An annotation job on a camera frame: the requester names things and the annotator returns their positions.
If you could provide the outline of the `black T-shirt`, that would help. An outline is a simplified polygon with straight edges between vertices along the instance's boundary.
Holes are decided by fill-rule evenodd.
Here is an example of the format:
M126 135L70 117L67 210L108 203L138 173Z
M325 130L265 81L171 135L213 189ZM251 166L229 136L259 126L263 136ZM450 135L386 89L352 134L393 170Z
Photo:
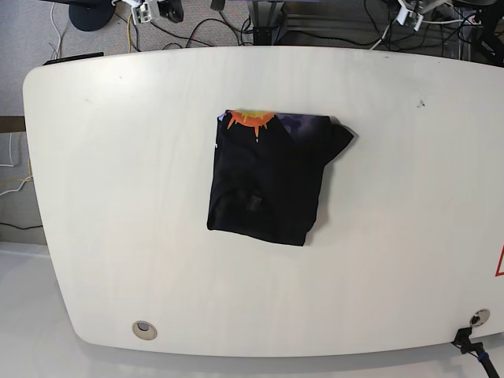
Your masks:
M329 116L226 110L217 119L207 228L303 246L325 167L353 139Z

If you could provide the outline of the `silver table grommet left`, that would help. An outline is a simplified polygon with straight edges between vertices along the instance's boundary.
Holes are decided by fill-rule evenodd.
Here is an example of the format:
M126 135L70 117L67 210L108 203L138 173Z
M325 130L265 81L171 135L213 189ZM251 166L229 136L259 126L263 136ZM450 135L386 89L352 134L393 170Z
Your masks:
M151 341L157 338L157 329L146 321L136 321L132 325L132 331L139 339Z

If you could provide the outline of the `silver table grommet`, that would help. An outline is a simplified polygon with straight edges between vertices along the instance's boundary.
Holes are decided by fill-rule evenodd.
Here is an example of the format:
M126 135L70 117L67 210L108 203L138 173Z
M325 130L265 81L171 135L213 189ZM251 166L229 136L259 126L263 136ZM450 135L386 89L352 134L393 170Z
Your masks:
M132 331L139 339L151 341L157 338L157 329L146 321L136 321L132 325Z
M489 309L480 309L472 315L469 324L473 328L479 327L488 321L490 315L491 312Z

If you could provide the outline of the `round dark stand base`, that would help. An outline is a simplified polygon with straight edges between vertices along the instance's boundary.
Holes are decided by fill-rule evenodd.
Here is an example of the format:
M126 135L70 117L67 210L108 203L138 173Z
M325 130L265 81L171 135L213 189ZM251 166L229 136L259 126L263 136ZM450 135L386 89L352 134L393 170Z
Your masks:
M70 1L69 19L78 30L94 32L110 22L115 10L110 0Z

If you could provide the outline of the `red warning triangle sticker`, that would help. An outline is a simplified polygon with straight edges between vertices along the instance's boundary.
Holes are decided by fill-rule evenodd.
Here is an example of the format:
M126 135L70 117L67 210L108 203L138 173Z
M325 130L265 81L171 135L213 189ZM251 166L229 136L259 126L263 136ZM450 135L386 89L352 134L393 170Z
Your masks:
M502 251L501 251L501 254L500 254L500 257L499 257L499 260L498 260L498 265L497 265L497 269L496 269L496 272L495 272L496 276L503 276L504 275L504 271L503 271L503 258L504 258L504 247L502 248Z

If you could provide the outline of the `silver table grommet right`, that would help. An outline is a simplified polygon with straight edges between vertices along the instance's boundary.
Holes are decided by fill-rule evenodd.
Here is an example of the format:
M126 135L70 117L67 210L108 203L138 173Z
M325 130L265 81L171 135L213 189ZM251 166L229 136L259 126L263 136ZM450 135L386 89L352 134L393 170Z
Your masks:
M489 309L480 309L472 315L469 324L473 328L479 327L488 321L490 315L491 312Z

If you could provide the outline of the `black flat bar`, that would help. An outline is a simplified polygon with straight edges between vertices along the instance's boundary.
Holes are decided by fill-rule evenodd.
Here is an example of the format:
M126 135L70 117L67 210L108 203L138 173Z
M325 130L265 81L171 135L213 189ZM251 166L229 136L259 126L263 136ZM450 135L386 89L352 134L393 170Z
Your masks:
M60 57L60 58L50 59L49 61L46 61L43 64L43 66L53 65L53 64L58 64L58 63L65 63L65 62L70 62L70 61L79 61L79 60L90 59L90 58L95 58L95 57L104 57L104 53L97 52L97 53L91 53L91 54L79 54L79 55L74 55L74 56L70 56L70 57Z

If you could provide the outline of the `aluminium frame post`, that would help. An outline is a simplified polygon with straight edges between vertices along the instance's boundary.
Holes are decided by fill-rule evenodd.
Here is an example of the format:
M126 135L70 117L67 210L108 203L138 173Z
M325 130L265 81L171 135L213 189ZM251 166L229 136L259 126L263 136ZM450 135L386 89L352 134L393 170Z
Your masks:
M274 46L284 24L284 1L247 1L255 46Z

